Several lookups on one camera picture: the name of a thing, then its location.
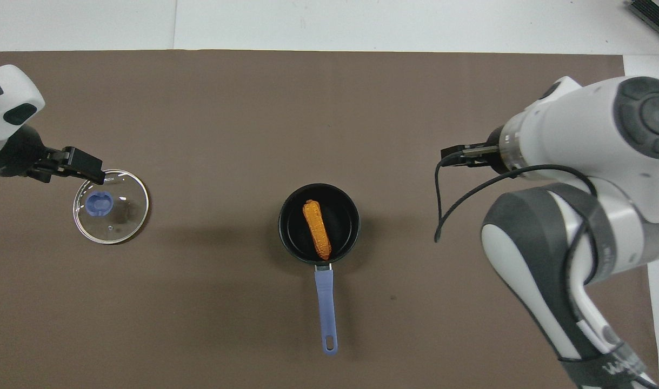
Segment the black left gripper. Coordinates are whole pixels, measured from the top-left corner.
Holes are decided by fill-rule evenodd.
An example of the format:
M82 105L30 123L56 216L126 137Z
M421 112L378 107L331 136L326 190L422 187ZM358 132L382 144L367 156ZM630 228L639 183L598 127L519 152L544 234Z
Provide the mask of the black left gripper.
M0 177L30 177L40 182L49 182L52 176L76 177L104 184L106 172L99 158L76 147L64 147L63 172L54 158L56 153L59 150L46 147L35 128L21 125L0 149Z

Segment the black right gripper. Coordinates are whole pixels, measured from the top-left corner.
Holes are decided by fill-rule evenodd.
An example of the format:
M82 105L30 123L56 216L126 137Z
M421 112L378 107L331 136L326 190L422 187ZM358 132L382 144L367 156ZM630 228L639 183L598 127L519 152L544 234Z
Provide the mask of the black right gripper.
M506 135L504 126L498 126L487 139L487 146L494 147L491 153L487 153L488 165L500 175L512 170L512 148L505 140Z

